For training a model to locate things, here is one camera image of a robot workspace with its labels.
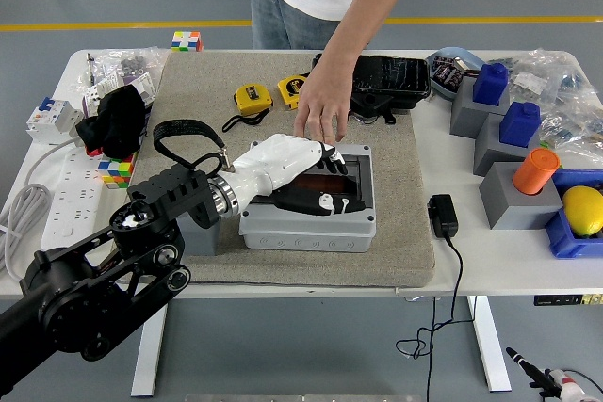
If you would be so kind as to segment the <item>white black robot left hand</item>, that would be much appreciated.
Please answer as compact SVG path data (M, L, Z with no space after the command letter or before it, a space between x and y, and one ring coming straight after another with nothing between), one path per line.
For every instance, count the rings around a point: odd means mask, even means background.
M212 185L220 195L220 214L242 213L257 196L271 197L282 210L312 216L333 216L361 212L363 201L347 195L315 191L292 182L312 167L331 173L347 173L345 160L336 147L306 138L275 134L251 147L233 163L231 171L221 170Z

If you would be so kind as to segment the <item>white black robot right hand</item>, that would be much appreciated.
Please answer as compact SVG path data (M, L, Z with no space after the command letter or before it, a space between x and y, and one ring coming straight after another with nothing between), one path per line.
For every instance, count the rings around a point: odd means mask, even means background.
M513 348L507 347L506 352L531 378L530 386L542 389L540 392L542 398L554 397L560 401L596 401L596 398L587 395L575 380L563 370L541 371Z

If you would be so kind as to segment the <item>person's left hand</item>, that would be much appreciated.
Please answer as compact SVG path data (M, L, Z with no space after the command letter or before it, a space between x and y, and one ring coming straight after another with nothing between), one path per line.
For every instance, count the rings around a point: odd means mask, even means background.
M345 137L355 63L321 56L301 87L295 136L330 145Z

